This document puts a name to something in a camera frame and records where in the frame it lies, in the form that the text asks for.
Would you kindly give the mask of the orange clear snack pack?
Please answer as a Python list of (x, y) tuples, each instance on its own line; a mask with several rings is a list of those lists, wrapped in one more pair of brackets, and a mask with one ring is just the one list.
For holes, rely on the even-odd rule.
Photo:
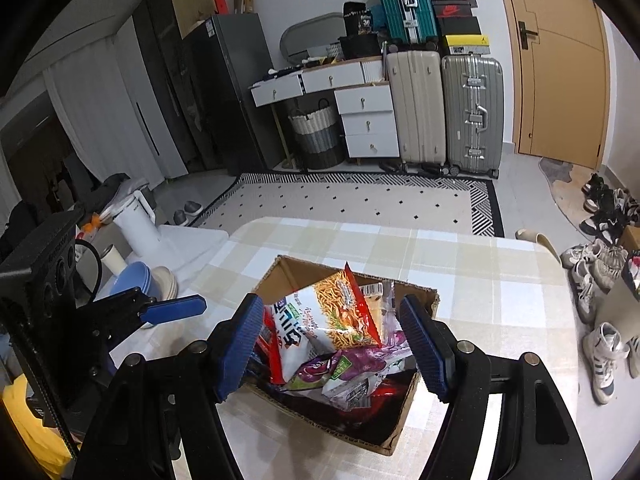
[(396, 330), (395, 284), (392, 281), (382, 281), (361, 285), (360, 290), (378, 330), (381, 344), (389, 346)]

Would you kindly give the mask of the purple candy snack bag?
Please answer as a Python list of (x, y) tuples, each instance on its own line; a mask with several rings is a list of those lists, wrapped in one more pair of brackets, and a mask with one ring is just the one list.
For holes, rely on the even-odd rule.
[(318, 356), (303, 364), (282, 387), (286, 392), (320, 390), (328, 382), (349, 382), (356, 377), (378, 374), (383, 378), (403, 372), (412, 356), (402, 330), (396, 330), (389, 346), (345, 349)]

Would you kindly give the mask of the white orange noodle snack bag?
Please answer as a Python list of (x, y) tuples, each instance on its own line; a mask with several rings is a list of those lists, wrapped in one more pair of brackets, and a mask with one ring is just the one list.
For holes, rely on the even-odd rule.
[(265, 306), (271, 382), (283, 386), (306, 362), (382, 344), (349, 266)]

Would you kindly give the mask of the red chip bag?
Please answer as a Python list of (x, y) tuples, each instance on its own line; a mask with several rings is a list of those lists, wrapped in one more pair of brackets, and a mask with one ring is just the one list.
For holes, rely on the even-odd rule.
[(349, 404), (347, 413), (356, 419), (366, 419), (388, 410), (396, 410), (404, 402), (413, 376), (395, 374), (385, 377), (372, 393)]

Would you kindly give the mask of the brown cardboard SF box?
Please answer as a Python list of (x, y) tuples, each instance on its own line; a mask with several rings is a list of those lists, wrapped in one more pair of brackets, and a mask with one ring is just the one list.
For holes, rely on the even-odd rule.
[(420, 377), (396, 310), (410, 296), (434, 315), (438, 292), (287, 256), (254, 292), (265, 324), (250, 391), (354, 448), (393, 455)]

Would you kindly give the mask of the white electric kettle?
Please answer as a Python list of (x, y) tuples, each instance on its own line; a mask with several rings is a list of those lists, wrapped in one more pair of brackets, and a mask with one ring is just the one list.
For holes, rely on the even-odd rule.
[(160, 244), (162, 237), (155, 224), (155, 212), (140, 191), (120, 200), (112, 210), (112, 217), (137, 256), (152, 254)]

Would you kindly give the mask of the patterned floor rug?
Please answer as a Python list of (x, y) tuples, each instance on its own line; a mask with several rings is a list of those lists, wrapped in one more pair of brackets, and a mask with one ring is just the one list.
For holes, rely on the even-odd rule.
[(491, 180), (361, 171), (246, 172), (192, 224), (233, 233), (266, 217), (504, 235)]

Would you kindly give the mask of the white high-top sneaker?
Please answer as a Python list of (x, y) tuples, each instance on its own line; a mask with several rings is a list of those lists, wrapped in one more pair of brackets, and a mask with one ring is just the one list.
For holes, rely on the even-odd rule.
[(628, 356), (620, 331), (609, 322), (599, 324), (582, 337), (582, 354), (587, 361), (594, 400), (600, 405), (608, 404), (615, 392), (616, 366)]

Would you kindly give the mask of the woven laundry basket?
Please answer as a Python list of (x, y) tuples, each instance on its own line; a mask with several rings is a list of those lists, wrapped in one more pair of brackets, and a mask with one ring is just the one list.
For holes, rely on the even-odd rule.
[(321, 98), (318, 105), (308, 112), (296, 108), (288, 120), (302, 150), (305, 169), (329, 169), (347, 158), (341, 119), (337, 108), (328, 99)]

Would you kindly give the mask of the white drawer desk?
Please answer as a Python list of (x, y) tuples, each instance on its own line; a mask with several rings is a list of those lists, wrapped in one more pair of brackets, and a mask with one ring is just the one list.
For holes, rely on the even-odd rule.
[(250, 87), (258, 107), (324, 93), (331, 96), (352, 159), (400, 156), (390, 83), (380, 56), (303, 68)]

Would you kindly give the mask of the black refrigerator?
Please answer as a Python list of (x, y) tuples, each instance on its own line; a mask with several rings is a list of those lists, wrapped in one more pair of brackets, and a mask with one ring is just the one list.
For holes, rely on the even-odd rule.
[(285, 152), (269, 106), (250, 87), (272, 67), (256, 13), (216, 14), (184, 38), (200, 99), (203, 129), (232, 176), (278, 166)]

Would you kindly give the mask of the beige suitcase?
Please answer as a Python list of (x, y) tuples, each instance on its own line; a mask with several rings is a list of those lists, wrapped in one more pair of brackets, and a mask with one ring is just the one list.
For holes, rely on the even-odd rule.
[(434, 51), (386, 55), (400, 158), (404, 162), (444, 166), (445, 104), (440, 57)]

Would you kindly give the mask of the wooden door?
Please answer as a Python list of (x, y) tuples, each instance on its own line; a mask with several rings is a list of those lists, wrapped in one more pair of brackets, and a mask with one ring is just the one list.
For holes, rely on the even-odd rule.
[(610, 83), (600, 9), (592, 0), (503, 0), (514, 80), (516, 151), (596, 169)]

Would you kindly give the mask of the stack of shoe boxes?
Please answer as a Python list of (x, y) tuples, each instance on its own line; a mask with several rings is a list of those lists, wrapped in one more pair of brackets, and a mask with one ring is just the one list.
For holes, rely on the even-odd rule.
[(439, 53), (490, 55), (487, 35), (474, 15), (476, 0), (431, 0), (438, 31)]

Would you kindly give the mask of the teal suitcase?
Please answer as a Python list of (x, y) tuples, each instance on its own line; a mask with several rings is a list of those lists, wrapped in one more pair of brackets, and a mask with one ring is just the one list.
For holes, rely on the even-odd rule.
[(426, 44), (437, 39), (431, 0), (381, 0), (390, 38), (401, 44)]

